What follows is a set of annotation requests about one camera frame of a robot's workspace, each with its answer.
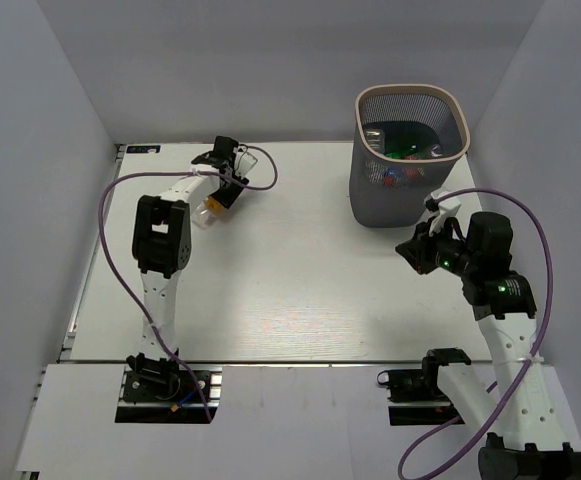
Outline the yellow label clear bottle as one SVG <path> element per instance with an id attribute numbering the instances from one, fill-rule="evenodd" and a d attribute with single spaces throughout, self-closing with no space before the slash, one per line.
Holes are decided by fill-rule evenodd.
<path id="1" fill-rule="evenodd" d="M 198 228 L 209 228 L 220 218 L 225 208 L 212 196 L 207 197 L 191 214 L 191 222 Z"/>

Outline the red label cola bottle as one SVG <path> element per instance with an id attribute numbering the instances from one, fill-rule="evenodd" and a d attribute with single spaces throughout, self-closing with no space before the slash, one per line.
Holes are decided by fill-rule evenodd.
<path id="1" fill-rule="evenodd" d="M 411 153 L 405 157 L 405 160 L 420 161 L 429 159 L 438 159 L 444 156 L 443 148 L 440 144 L 431 144 L 422 150 Z M 406 178 L 410 181 L 418 180 L 425 176 L 423 167 L 407 167 L 404 169 Z"/>

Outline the blue label clear bottle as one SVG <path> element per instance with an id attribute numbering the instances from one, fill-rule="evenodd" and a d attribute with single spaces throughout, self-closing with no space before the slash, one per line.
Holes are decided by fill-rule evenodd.
<path id="1" fill-rule="evenodd" d="M 384 188 L 402 188 L 408 179 L 402 169 L 388 168 L 380 175 L 381 185 Z"/>

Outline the green bottle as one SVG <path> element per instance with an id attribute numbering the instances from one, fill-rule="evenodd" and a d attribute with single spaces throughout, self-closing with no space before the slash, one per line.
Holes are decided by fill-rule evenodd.
<path id="1" fill-rule="evenodd" d="M 415 144 L 398 146 L 396 149 L 388 151 L 385 155 L 391 159 L 403 160 L 411 159 L 413 155 L 418 152 L 418 147 Z"/>

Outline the white blue label bottle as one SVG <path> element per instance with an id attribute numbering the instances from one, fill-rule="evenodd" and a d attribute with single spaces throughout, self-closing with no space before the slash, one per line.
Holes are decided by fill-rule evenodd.
<path id="1" fill-rule="evenodd" d="M 378 154 L 385 153 L 385 132 L 378 128 L 368 128 L 363 130 L 363 135 L 369 148 Z"/>

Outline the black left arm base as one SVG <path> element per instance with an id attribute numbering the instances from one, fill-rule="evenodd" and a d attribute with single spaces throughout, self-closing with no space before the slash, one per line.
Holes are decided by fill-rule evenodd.
<path id="1" fill-rule="evenodd" d="M 177 362 L 143 354 L 126 358 L 116 408 L 118 424 L 208 424 L 221 395 L 222 372 L 188 372 Z"/>

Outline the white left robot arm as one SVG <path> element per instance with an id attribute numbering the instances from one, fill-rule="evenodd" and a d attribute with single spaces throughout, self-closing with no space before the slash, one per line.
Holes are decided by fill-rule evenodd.
<path id="1" fill-rule="evenodd" d="M 137 261 L 146 309 L 140 353 L 129 366 L 158 398 L 169 399 L 181 387 L 175 308 L 181 273 L 192 253 L 192 216 L 208 217 L 229 208 L 249 183 L 247 174 L 257 159 L 230 137 L 218 136 L 212 150 L 192 164 L 205 166 L 208 175 L 182 175 L 158 195 L 144 195 L 137 203 L 131 253 Z"/>

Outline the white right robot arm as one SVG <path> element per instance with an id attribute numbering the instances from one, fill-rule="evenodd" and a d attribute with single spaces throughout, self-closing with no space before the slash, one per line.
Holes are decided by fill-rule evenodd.
<path id="1" fill-rule="evenodd" d="M 538 354 L 537 307 L 527 279 L 510 267 L 513 231 L 507 217 L 477 212 L 461 236 L 453 217 L 416 225 L 395 250 L 419 274 L 438 268 L 459 277 L 463 296 L 491 355 L 500 397 L 480 384 L 459 348 L 433 349 L 422 361 L 423 390 L 447 397 L 485 444 L 483 479 L 581 479 L 581 450 L 557 418 Z"/>

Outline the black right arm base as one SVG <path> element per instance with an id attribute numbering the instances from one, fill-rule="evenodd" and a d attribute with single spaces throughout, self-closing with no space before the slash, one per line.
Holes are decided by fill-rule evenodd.
<path id="1" fill-rule="evenodd" d="M 477 430 L 494 409 L 470 357 L 460 348 L 427 352 L 418 369 L 384 370 L 377 384 L 389 391 L 389 424 L 464 424 Z"/>

